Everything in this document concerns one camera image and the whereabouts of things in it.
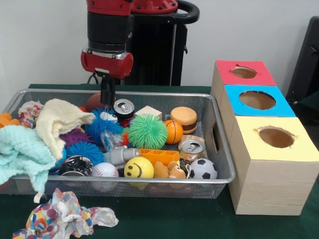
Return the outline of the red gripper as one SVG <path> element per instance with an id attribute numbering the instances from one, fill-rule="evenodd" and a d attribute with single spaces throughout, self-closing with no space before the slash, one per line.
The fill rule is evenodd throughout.
<path id="1" fill-rule="evenodd" d="M 81 52 L 81 64 L 84 70 L 97 74 L 108 74 L 109 94 L 107 76 L 102 76 L 101 81 L 101 103 L 113 106 L 116 99 L 115 78 L 123 79 L 129 76 L 133 67 L 134 58 L 129 52 L 102 53 L 84 48 Z"/>

